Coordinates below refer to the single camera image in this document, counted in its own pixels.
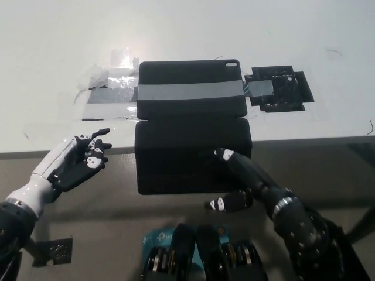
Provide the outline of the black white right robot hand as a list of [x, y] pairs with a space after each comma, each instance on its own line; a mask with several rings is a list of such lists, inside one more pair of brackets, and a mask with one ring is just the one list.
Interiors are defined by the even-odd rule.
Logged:
[[250, 208], [254, 200], [263, 203], [271, 218], [283, 192], [272, 178], [250, 158], [230, 149], [217, 148], [213, 155], [223, 162], [244, 186], [224, 196], [206, 201], [207, 210], [234, 213]]

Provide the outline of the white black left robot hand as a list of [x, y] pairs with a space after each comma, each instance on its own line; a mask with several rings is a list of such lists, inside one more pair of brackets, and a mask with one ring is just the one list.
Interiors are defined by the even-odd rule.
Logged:
[[61, 192], [84, 183], [105, 168], [108, 158], [105, 151], [112, 147], [100, 139], [110, 132], [100, 129], [91, 135], [71, 136], [52, 149], [32, 172], [52, 184]]

